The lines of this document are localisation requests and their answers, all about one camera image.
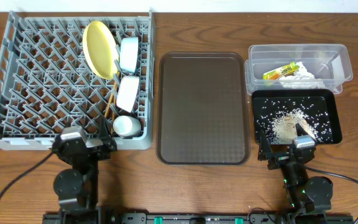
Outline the green snack wrapper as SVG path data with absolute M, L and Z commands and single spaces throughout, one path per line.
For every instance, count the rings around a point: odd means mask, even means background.
M 264 73 L 262 78 L 264 80 L 278 80 L 281 77 L 285 77 L 287 75 L 295 73 L 299 68 L 299 65 L 297 65 L 295 62 L 291 62 L 288 65 L 284 65 L 282 67 Z

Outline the yellow plate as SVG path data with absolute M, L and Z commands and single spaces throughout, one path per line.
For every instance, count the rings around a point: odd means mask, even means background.
M 83 33 L 83 51 L 91 71 L 105 80 L 117 73 L 119 59 L 116 42 L 109 28 L 101 21 L 90 22 Z

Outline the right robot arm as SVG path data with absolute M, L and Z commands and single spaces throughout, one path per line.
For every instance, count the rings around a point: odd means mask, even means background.
M 292 211 L 283 215 L 282 222 L 296 223 L 302 216 L 323 215 L 331 209 L 333 183 L 329 178 L 309 177 L 305 164 L 314 159 L 317 142 L 296 124 L 297 137 L 293 138 L 286 151 L 273 152 L 266 135 L 260 132 L 257 159 L 268 162 L 268 169 L 280 169 L 284 188 Z

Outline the light blue bowl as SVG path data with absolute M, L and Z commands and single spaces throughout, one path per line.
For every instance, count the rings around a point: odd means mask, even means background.
M 119 65 L 122 70 L 134 73 L 137 67 L 139 40 L 137 37 L 127 37 L 121 42 Z

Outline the white plastic cup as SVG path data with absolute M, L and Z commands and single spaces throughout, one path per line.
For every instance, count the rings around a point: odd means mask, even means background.
M 124 138 L 138 136 L 141 127 L 140 121 L 131 116 L 119 116 L 113 122 L 114 132 Z

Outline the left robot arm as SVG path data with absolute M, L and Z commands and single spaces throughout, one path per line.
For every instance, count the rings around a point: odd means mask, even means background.
M 101 120 L 96 139 L 88 139 L 81 126 L 65 128 L 52 144 L 52 153 L 71 166 L 59 173 L 53 183 L 60 210 L 82 215 L 96 210 L 98 203 L 98 162 L 117 151 L 106 118 Z

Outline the wooden chopstick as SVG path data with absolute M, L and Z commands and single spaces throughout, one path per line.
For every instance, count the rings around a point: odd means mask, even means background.
M 114 106 L 114 102 L 111 103 L 111 121 L 112 121 L 112 125 L 111 125 L 111 134 L 114 135 L 114 127 L 113 127 L 113 123 L 114 123 L 114 120 L 115 120 L 115 106 Z
M 114 86 L 113 86 L 113 88 L 112 88 L 112 92 L 111 92 L 110 97 L 109 97 L 109 101 L 108 101 L 107 106 L 106 106 L 106 111 L 105 111 L 105 113 L 104 113 L 104 117 L 105 117 L 106 119 L 107 119 L 107 117 L 108 117 L 109 110 L 110 110 L 110 105 L 111 105 L 112 100 L 113 100 L 113 97 L 114 97 L 113 91 L 116 90 L 116 88 L 117 88 L 117 83 L 114 83 Z

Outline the white bowl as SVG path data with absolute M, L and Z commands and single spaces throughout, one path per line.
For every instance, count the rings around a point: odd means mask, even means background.
M 137 76 L 125 76 L 122 78 L 116 100 L 117 107 L 129 113 L 132 111 L 139 83 L 140 78 Z

